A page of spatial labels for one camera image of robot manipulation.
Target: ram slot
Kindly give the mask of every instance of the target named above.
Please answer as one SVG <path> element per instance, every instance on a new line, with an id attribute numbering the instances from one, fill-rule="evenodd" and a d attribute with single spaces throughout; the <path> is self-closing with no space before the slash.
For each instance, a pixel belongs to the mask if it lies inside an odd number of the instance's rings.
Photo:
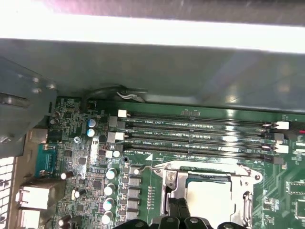
<path id="1" fill-rule="evenodd" d="M 264 123 L 262 122 L 249 122 L 249 121 L 238 121 L 233 119 L 216 119 L 216 118 L 201 118 L 196 116 L 178 116 L 178 115 L 165 115 L 165 114 L 146 114 L 133 112 L 131 113 L 133 118 L 143 118 L 143 119 L 157 119 L 157 120 L 171 120 L 171 121 L 199 121 L 199 122 L 208 122 L 208 123 L 222 123 L 224 125 L 239 125 L 239 126 L 251 126 L 251 127 L 262 127 Z"/>
<path id="2" fill-rule="evenodd" d="M 161 146 L 173 149 L 187 149 L 187 150 L 213 150 L 213 151 L 224 151 L 224 152 L 236 152 L 236 153 L 266 153 L 258 146 L 252 147 L 243 147 L 237 146 L 234 144 L 197 144 L 197 143 L 188 143 L 181 141 L 166 141 L 166 140 L 151 140 L 143 138 L 126 138 L 120 140 L 127 145 L 144 145 L 144 146 Z"/>
<path id="3" fill-rule="evenodd" d="M 171 128 L 180 128 L 180 129 L 192 129 L 192 130 L 204 130 L 207 132 L 213 131 L 227 131 L 227 132 L 239 132 L 239 133 L 265 133 L 264 128 L 256 128 L 256 127 L 243 127 L 243 126 L 234 126 L 234 125 L 211 125 L 209 123 L 202 122 L 175 122 L 175 121 L 159 121 L 156 119 L 140 119 L 140 118 L 121 118 L 121 121 L 125 121 L 128 126 L 164 126 Z"/>
<path id="4" fill-rule="evenodd" d="M 141 146 L 140 148 L 137 147 L 137 145 L 134 145 L 132 148 L 128 148 L 124 150 L 124 153 L 143 153 L 145 152 L 146 154 L 173 154 L 173 155 L 190 155 L 190 156 L 208 156 L 208 157 L 219 157 L 219 158 L 234 158 L 238 160 L 258 160 L 258 161 L 265 161 L 268 163 L 274 163 L 275 159 L 278 159 L 279 157 L 275 157 L 273 155 L 263 155 L 263 154 L 245 154 L 245 153 L 234 153 L 234 152 L 227 152 L 226 154 L 223 154 L 221 152 L 215 152 L 215 151 L 209 151 L 209 150 L 204 150 L 204 151 L 194 151 L 194 152 L 180 152 L 180 151 L 168 151 L 165 148 L 164 149 L 142 149 Z"/>
<path id="5" fill-rule="evenodd" d="M 258 136 L 234 136 L 226 133 L 201 133 L 188 131 L 167 131 L 160 129 L 149 128 L 132 128 L 119 129 L 119 132 L 124 132 L 130 137 L 145 137 L 150 139 L 169 139 L 169 140 L 187 140 L 194 142 L 232 142 L 237 144 L 247 144 L 260 146 L 261 144 L 275 145 L 275 140 L 262 139 Z"/>

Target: capacitor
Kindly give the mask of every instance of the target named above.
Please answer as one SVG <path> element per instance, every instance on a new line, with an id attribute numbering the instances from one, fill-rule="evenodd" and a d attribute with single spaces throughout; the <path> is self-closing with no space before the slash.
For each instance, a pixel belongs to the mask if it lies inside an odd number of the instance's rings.
<path id="1" fill-rule="evenodd" d="M 50 124 L 51 125 L 58 125 L 59 124 L 59 120 L 58 119 L 51 119 L 50 120 Z"/>
<path id="2" fill-rule="evenodd" d="M 97 135 L 97 131 L 96 131 L 96 130 L 94 130 L 94 129 L 92 129 L 92 128 L 90 128 L 90 129 L 87 130 L 87 136 L 88 136 L 88 137 L 94 137 L 94 136 L 96 136 L 96 135 Z"/>
<path id="3" fill-rule="evenodd" d="M 111 211 L 106 211 L 102 216 L 102 224 L 109 224 L 113 218 L 113 213 Z"/>
<path id="4" fill-rule="evenodd" d="M 115 185 L 110 183 L 104 188 L 104 194 L 106 196 L 112 195 L 112 193 L 115 192 Z"/>
<path id="5" fill-rule="evenodd" d="M 97 122 L 94 119 L 90 119 L 87 124 L 90 128 L 94 128 L 97 126 Z"/>
<path id="6" fill-rule="evenodd" d="M 66 223 L 65 225 L 63 225 L 62 227 L 60 227 L 59 229 L 71 229 L 72 226 L 71 226 L 71 223 Z"/>
<path id="7" fill-rule="evenodd" d="M 73 176 L 74 176 L 73 172 L 69 171 L 69 172 L 62 173 L 61 174 L 61 179 L 65 180 L 65 179 L 71 178 Z"/>
<path id="8" fill-rule="evenodd" d="M 106 177 L 107 177 L 107 179 L 112 180 L 115 178 L 116 174 L 117 174 L 117 172 L 116 172 L 115 168 L 110 168 L 106 173 Z"/>
<path id="9" fill-rule="evenodd" d="M 58 111 L 55 111 L 54 117 L 58 119 L 58 118 L 60 118 L 60 116 L 61 116 L 61 114 Z"/>
<path id="10" fill-rule="evenodd" d="M 75 198 L 79 198 L 80 196 L 86 194 L 86 190 L 83 188 L 81 190 L 75 191 L 74 196 Z"/>
<path id="11" fill-rule="evenodd" d="M 103 203 L 103 209 L 105 211 L 110 211 L 110 209 L 112 209 L 113 205 L 114 205 L 114 200 L 112 198 L 107 198 L 105 200 L 105 202 Z"/>
<path id="12" fill-rule="evenodd" d="M 67 224 L 72 219 L 72 215 L 67 214 L 58 220 L 58 226 L 62 227 L 63 225 Z"/>
<path id="13" fill-rule="evenodd" d="M 121 153 L 119 151 L 114 151 L 113 156 L 114 157 L 120 157 Z"/>

